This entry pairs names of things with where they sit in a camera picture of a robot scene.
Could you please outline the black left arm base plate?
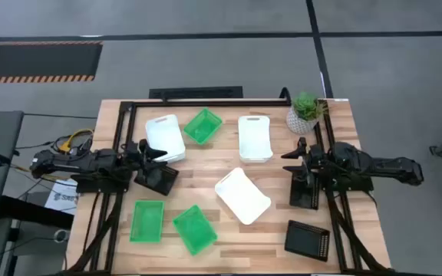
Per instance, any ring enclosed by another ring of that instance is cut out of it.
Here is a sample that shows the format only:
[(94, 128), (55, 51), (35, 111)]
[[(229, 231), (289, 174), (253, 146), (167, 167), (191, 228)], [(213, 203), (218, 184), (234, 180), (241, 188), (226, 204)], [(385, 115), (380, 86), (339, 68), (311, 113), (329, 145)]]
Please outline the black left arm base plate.
[(71, 178), (77, 182), (78, 193), (117, 193), (127, 191), (129, 186), (128, 179), (113, 176), (77, 174), (71, 175)]

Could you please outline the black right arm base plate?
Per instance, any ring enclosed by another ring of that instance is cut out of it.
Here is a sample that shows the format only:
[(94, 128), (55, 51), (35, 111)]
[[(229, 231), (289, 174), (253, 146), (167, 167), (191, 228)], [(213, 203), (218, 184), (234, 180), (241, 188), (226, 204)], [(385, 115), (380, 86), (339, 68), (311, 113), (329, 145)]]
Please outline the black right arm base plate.
[(340, 175), (330, 178), (330, 185), (334, 191), (361, 191), (374, 190), (373, 182), (369, 176)]

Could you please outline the white plastic basket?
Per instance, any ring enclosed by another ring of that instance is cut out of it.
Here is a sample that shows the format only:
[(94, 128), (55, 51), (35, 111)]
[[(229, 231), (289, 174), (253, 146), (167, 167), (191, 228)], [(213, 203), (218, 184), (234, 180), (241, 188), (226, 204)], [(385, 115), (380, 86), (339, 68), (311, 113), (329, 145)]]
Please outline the white plastic basket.
[(244, 225), (251, 225), (272, 204), (240, 167), (218, 181), (214, 189)]
[(185, 158), (186, 147), (176, 115), (169, 114), (148, 120), (145, 128), (149, 146), (155, 150), (167, 152), (155, 161), (174, 163)]
[(244, 163), (265, 163), (272, 158), (270, 119), (243, 116), (238, 119), (239, 157)]

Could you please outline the black plastic basket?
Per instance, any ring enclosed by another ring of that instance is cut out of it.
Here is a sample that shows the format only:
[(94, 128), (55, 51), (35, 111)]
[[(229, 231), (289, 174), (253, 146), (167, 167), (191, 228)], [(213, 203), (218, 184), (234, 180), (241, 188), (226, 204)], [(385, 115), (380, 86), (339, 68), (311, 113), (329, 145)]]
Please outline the black plastic basket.
[(289, 220), (284, 249), (297, 255), (326, 262), (329, 238), (330, 231), (327, 229)]
[(163, 196), (167, 196), (176, 181), (179, 171), (169, 166), (154, 169), (139, 169), (134, 178), (135, 183), (144, 186)]
[(289, 204), (302, 209), (318, 210), (320, 186), (313, 172), (294, 172), (290, 189)]

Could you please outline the green plastic basket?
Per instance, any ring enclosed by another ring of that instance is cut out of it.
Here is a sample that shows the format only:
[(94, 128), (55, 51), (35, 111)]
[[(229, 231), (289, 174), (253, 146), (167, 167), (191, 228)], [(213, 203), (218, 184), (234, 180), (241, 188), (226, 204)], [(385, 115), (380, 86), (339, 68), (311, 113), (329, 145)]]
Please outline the green plastic basket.
[(222, 125), (220, 117), (208, 108), (204, 108), (183, 128), (183, 131), (197, 144), (203, 145)]
[(130, 241), (138, 243), (160, 242), (163, 231), (163, 215), (163, 201), (136, 201), (130, 227)]
[(173, 219), (173, 225), (192, 256), (198, 255), (217, 240), (214, 228), (198, 205), (192, 205), (180, 213)]

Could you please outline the black hazard-striped floor mat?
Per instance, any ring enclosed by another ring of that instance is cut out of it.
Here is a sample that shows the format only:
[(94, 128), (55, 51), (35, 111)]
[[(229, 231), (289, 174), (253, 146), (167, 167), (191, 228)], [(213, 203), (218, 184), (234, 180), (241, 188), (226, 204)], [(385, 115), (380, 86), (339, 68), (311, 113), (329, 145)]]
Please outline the black hazard-striped floor mat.
[(0, 43), (0, 84), (93, 81), (101, 41)]

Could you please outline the green artificial plant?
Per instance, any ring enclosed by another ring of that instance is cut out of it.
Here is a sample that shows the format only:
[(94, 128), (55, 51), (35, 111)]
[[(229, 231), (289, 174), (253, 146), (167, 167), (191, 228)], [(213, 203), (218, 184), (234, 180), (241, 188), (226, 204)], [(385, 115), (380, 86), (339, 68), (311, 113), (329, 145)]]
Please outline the green artificial plant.
[(328, 112), (328, 108), (316, 97), (305, 92), (301, 92), (292, 101), (292, 109), (298, 118), (306, 121), (317, 120), (320, 116)]

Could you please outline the black aluminium table frame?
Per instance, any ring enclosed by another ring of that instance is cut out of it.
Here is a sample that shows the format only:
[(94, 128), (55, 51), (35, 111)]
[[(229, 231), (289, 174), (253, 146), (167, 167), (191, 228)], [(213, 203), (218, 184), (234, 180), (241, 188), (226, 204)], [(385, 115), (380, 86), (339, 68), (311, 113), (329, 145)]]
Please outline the black aluminium table frame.
[[(320, 195), (319, 210), (291, 207), (289, 192), (291, 175), (283, 166), (298, 165), (299, 160), (281, 159), (293, 151), (299, 138), (285, 124), (289, 107), (249, 106), (249, 99), (236, 99), (223, 107), (214, 103), (224, 100), (209, 99), (209, 103), (193, 100), (198, 107), (139, 107), (134, 121), (134, 141), (145, 136), (145, 123), (167, 114), (177, 115), (181, 128), (204, 107), (223, 120), (223, 125), (204, 144), (198, 145), (183, 134), (186, 158), (171, 166), (180, 171), (169, 196), (162, 196), (131, 182), (124, 195), (115, 246), (112, 274), (248, 274), (248, 273), (325, 273), (340, 272), (335, 240), (324, 194)], [(117, 117), (122, 100), (102, 100), (95, 126), (92, 149), (113, 147)], [(360, 147), (350, 103), (330, 100), (331, 124), (336, 140)], [(239, 159), (238, 119), (246, 115), (270, 118), (271, 147), (274, 155), (267, 163), (242, 163)], [(266, 210), (251, 225), (244, 225), (224, 202), (217, 197), (214, 186), (232, 169), (241, 167), (254, 184), (271, 200)], [(85, 194), (78, 200), (71, 237), (67, 248), (68, 268), (82, 254), (85, 233), (90, 221), (94, 194)], [(159, 243), (129, 241), (134, 203), (140, 199), (165, 202), (162, 239)], [(384, 241), (376, 205), (363, 192), (349, 192), (351, 217), (361, 241), (383, 266), (390, 267), (390, 258)], [(192, 256), (179, 237), (172, 220), (192, 205), (198, 205), (211, 221), (217, 241)], [(328, 229), (328, 261), (296, 255), (284, 250), (285, 233), (289, 220), (304, 222)]]

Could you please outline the printed white paper sheet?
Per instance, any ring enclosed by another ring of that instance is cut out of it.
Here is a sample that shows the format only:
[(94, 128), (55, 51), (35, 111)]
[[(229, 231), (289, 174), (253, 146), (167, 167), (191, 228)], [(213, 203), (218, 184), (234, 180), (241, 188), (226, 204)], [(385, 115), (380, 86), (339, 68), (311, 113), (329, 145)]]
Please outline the printed white paper sheet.
[(45, 203), (45, 208), (74, 215), (78, 203), (76, 186), (77, 183), (73, 179), (55, 182)]

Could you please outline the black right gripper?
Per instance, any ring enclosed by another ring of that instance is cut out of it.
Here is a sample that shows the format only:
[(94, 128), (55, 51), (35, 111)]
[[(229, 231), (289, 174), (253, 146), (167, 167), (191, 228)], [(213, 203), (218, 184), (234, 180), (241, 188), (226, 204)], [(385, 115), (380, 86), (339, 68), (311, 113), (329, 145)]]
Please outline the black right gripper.
[(291, 173), (304, 173), (306, 167), (306, 185), (316, 186), (316, 178), (322, 167), (322, 162), (325, 159), (325, 152), (319, 145), (310, 146), (307, 152), (306, 147), (306, 138), (301, 136), (297, 142), (296, 149), (281, 156), (282, 159), (298, 159), (299, 157), (303, 157), (305, 166), (283, 166), (282, 168)]

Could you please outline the black perforated panel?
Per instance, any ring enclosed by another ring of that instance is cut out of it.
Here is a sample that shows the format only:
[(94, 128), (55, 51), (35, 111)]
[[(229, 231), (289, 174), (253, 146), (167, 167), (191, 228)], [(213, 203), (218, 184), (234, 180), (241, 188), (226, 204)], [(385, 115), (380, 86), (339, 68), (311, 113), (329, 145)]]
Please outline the black perforated panel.
[(149, 90), (150, 99), (198, 99), (198, 98), (244, 98), (242, 86), (228, 87), (181, 87), (155, 88)]

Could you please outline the white triangle-patterned plant pot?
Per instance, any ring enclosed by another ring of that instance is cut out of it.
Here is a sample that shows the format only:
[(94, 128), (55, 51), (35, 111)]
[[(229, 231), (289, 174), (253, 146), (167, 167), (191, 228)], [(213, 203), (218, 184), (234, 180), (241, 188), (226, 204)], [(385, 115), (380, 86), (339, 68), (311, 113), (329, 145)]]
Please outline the white triangle-patterned plant pot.
[(293, 107), (291, 107), (289, 109), (289, 112), (286, 116), (287, 127), (293, 133), (300, 134), (300, 135), (311, 132), (317, 122), (318, 122), (318, 119), (303, 120), (302, 118), (298, 117), (298, 115), (295, 112)]

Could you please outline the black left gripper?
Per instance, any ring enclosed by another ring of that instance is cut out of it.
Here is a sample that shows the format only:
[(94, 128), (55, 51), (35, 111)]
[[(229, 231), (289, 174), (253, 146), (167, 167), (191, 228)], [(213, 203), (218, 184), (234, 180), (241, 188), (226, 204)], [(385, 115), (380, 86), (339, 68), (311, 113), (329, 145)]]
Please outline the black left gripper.
[(167, 162), (155, 162), (151, 159), (156, 159), (165, 156), (167, 151), (160, 149), (153, 149), (146, 139), (140, 140), (138, 143), (126, 142), (123, 145), (124, 157), (128, 164), (132, 165), (139, 173), (147, 175), (147, 171), (165, 167)]

